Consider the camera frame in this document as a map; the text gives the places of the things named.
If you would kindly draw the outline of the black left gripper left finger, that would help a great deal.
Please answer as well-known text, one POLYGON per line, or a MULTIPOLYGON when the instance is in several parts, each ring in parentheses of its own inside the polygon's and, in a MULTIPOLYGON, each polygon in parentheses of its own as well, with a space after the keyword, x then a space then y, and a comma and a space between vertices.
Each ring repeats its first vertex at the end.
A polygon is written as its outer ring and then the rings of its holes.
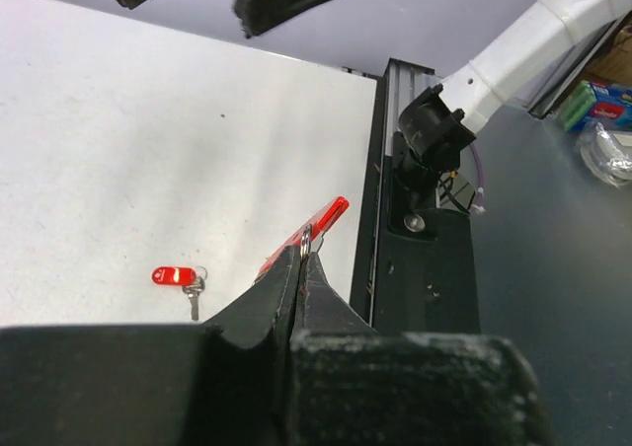
POLYGON ((301 274, 286 248, 199 325, 8 328, 5 445, 282 445, 301 274))

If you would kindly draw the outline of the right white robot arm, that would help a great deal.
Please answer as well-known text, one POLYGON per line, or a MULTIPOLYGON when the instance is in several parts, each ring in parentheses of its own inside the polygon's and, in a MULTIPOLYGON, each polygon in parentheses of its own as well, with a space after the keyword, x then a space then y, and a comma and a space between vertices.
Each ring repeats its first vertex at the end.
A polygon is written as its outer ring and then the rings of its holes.
MULTIPOLYGON (((260 36, 333 0, 235 0, 246 37, 260 36)), ((447 169, 490 117, 532 78, 601 27, 629 13, 631 0, 536 0, 476 57, 421 93, 399 128, 426 167, 447 169)))

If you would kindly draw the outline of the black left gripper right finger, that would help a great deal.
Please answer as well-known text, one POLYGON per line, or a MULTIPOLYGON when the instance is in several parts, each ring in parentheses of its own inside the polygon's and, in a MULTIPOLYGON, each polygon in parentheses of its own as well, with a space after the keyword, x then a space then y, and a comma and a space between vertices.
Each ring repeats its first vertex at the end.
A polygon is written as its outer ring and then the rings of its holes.
POLYGON ((552 445, 537 379, 507 339, 373 330, 305 264, 290 343, 292 445, 552 445))

